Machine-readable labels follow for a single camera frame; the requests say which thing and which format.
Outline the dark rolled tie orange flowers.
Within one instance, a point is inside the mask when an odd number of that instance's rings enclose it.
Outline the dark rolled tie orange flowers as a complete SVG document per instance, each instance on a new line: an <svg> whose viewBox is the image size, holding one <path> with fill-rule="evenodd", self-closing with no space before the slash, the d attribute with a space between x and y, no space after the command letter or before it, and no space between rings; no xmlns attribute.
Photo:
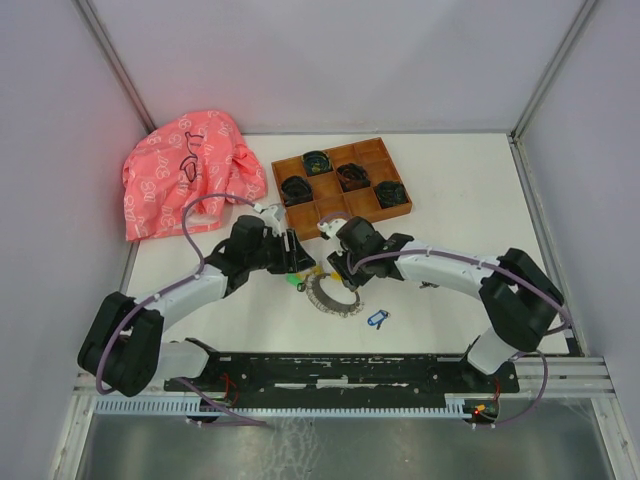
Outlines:
<svg viewBox="0 0 640 480"><path fill-rule="evenodd" d="M351 192L371 186L367 171L356 163L346 163L336 169L336 175L344 192Z"/></svg>

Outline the pink patterned cloth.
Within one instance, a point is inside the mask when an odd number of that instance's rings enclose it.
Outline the pink patterned cloth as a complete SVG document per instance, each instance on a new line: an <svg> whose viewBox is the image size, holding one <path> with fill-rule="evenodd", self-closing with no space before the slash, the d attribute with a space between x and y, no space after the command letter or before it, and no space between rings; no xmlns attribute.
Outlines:
<svg viewBox="0 0 640 480"><path fill-rule="evenodd" d="M256 201L268 191L264 167L219 110L186 113L141 140L124 162L122 183L130 242L181 234L192 201L189 231L215 230L227 203Z"/></svg>

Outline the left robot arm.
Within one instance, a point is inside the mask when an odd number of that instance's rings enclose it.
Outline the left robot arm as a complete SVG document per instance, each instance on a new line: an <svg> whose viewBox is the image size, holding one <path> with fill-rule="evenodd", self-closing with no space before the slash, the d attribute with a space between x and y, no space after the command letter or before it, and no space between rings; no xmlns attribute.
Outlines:
<svg viewBox="0 0 640 480"><path fill-rule="evenodd" d="M315 260L302 247L296 232L276 233L257 216L242 215L230 236L186 278L145 299L113 292L102 301L80 347L77 363L92 374L97 390L133 397L151 382L186 378L209 390L221 378L213 350L185 339L165 343L164 332L201 307L222 300L242 287L252 272L272 275L305 271Z"/></svg>

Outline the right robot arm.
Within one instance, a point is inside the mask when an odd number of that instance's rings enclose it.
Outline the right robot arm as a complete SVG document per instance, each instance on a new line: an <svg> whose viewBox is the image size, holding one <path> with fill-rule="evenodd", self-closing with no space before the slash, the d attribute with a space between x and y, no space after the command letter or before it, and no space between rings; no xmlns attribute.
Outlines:
<svg viewBox="0 0 640 480"><path fill-rule="evenodd" d="M536 351L548 335L569 326L560 290L524 251L471 255L434 247L413 236L384 237L362 217L317 224L337 248L327 260L346 288L355 291L373 278L442 287L478 300L490 327L475 340L458 368L467 389L481 391L507 361Z"/></svg>

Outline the wooden compartment tray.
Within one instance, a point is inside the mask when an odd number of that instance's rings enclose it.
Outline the wooden compartment tray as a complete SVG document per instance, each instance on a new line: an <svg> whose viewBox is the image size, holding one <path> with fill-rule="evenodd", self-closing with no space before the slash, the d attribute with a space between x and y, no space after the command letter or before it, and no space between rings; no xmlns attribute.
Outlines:
<svg viewBox="0 0 640 480"><path fill-rule="evenodd" d="M280 191L281 183L290 176L306 178L313 188L313 200L292 207L286 207L286 218L300 240L311 240L320 236L317 224L322 220L340 217L360 216L371 223L407 215L413 204L411 197L399 175L396 165L382 140L377 137L341 145L328 149L317 149L326 152L333 170L308 177L303 168L302 155L278 160L272 163L277 193L284 204ZM368 173L371 186L351 192L344 192L338 181L336 169L346 163L361 165ZM382 181L401 182L406 190L408 202L392 208L382 209L374 193L374 187Z"/></svg>

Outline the metal keyring with yellow grip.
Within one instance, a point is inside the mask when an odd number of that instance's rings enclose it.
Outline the metal keyring with yellow grip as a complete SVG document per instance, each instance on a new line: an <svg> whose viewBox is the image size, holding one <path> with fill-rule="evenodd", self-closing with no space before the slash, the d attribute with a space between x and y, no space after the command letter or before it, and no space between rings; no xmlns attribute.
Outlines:
<svg viewBox="0 0 640 480"><path fill-rule="evenodd" d="M305 292L311 304L322 313L342 318L360 313L363 303L359 293L351 292L343 286L341 280L333 280L329 274L313 273L305 279Z"/></svg>

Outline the blue key tag with key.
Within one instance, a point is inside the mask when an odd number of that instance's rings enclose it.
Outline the blue key tag with key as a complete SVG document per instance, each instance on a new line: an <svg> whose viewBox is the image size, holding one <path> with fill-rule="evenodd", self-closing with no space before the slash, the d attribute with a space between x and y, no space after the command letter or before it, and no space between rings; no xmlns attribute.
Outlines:
<svg viewBox="0 0 640 480"><path fill-rule="evenodd" d="M383 323L390 317L390 313L386 310L378 310L367 319L367 325L380 330Z"/></svg>

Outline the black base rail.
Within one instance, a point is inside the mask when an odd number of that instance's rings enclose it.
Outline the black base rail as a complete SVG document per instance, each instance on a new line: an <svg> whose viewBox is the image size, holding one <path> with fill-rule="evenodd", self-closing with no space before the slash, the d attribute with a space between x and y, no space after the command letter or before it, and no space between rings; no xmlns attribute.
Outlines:
<svg viewBox="0 0 640 480"><path fill-rule="evenodd" d="M512 363L484 375L459 358L431 354L211 352L189 383L230 394L235 408L442 407L447 394L520 391Z"/></svg>

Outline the green key tag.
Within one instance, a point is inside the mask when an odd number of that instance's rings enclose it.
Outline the green key tag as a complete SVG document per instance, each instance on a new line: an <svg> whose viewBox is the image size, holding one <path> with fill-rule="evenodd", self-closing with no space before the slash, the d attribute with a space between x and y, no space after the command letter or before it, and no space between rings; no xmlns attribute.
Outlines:
<svg viewBox="0 0 640 480"><path fill-rule="evenodd" d="M286 281L294 286L298 292L303 292L306 289L305 279L299 274L288 274L286 276Z"/></svg>

